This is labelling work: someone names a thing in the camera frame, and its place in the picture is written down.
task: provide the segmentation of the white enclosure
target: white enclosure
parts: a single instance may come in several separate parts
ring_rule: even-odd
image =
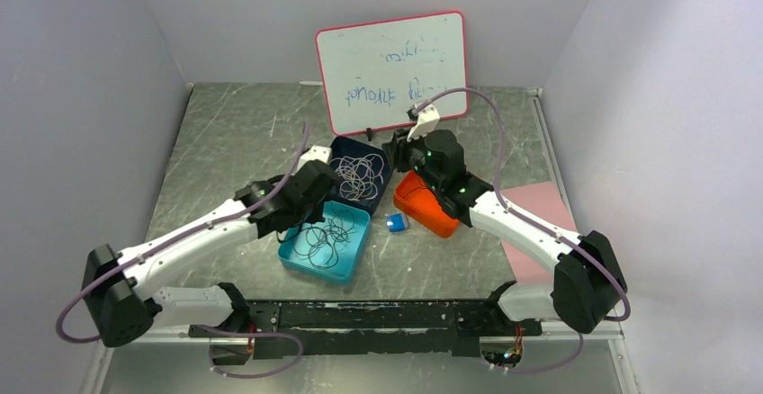
[[[319,80],[318,30],[453,9],[471,85],[543,88],[642,391],[763,391],[763,0],[0,0],[4,390],[86,383],[55,312],[89,249],[144,238],[187,83]]]

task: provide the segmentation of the red wire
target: red wire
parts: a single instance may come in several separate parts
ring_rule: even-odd
[[[255,333],[255,323],[249,322],[249,334]],[[255,351],[255,339],[253,337],[249,337],[249,340],[247,340],[247,352],[250,354]]]

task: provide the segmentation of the red whiteboard frame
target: red whiteboard frame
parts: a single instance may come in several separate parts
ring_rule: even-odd
[[[365,130],[358,130],[355,132],[350,133],[337,133],[336,130],[334,130],[334,120],[331,118],[331,108],[328,106],[328,93],[326,92],[326,79],[323,76],[323,64],[320,61],[320,48],[318,47],[318,36],[324,32],[324,31],[334,31],[334,30],[343,30],[345,28],[355,28],[355,27],[364,27],[366,25],[376,25],[379,23],[387,23],[387,22],[398,22],[398,21],[408,21],[411,19],[421,19],[421,18],[428,18],[430,16],[439,16],[442,14],[458,14],[461,16],[461,30],[462,30],[462,38],[463,38],[463,74],[464,74],[464,82],[466,85],[469,85],[469,65],[466,60],[466,20],[463,17],[463,13],[458,10],[448,10],[444,12],[436,12],[436,13],[427,13],[427,14],[419,14],[416,16],[406,16],[402,18],[394,18],[394,19],[385,19],[382,21],[373,21],[373,22],[360,22],[360,23],[351,23],[349,25],[340,25],[338,27],[330,27],[330,28],[324,28],[322,30],[318,30],[318,32],[315,33],[315,50],[318,52],[318,66],[320,67],[320,81],[323,84],[323,99],[326,102],[326,109],[328,110],[328,124],[331,127],[331,132],[334,133],[337,136],[352,136],[352,135],[362,135],[365,133]],[[441,120],[449,120],[452,118],[460,118],[464,115],[466,115],[469,112],[471,105],[469,103],[469,95],[466,94],[466,111],[463,113],[457,113],[455,115],[448,115],[444,117],[440,117]],[[380,130],[390,130],[390,129],[399,129],[401,127],[409,127],[413,126],[414,122],[406,122],[394,126],[386,126],[386,127],[379,127],[379,128],[371,128],[371,131],[380,131]]]

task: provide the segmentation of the blue tray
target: blue tray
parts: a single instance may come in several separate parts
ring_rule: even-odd
[[[339,185],[331,189],[329,198],[333,201],[341,202],[344,205],[349,205],[351,207],[367,211],[369,214],[373,215],[373,213],[376,211],[376,207],[379,206],[379,201],[382,200],[384,191],[387,189],[387,184],[390,183],[390,179],[392,178],[392,169],[390,168],[390,162],[387,160],[387,155],[385,155],[384,151],[378,149],[377,147],[372,147],[368,144],[364,144],[363,142],[346,138],[344,136],[337,136],[334,138],[334,141],[331,142],[330,164],[335,169],[339,166],[338,160],[335,159],[339,159],[340,157],[358,158],[367,156],[369,154],[378,154],[381,156],[381,158],[377,156],[372,157],[371,163],[371,169],[374,172],[380,173],[380,176],[374,181],[378,190],[376,197],[370,200],[360,201],[350,201],[347,198],[342,197],[339,194],[338,189],[344,180],[339,178]]]
[[[330,282],[348,284],[353,280],[355,267],[363,252],[371,216],[364,210],[326,201],[323,217],[324,220],[319,223],[289,229],[278,247],[278,258],[287,268]],[[321,231],[328,230],[332,224],[345,230],[346,235]],[[311,244],[320,244],[321,241],[327,244],[312,247]]]

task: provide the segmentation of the pink sheet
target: pink sheet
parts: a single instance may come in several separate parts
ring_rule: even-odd
[[[523,185],[502,190],[510,201],[532,212],[534,215],[569,230],[577,230],[572,217],[564,207],[559,190],[552,182]],[[518,282],[550,282],[552,277],[529,256],[520,252],[506,241],[501,241],[511,271]]]

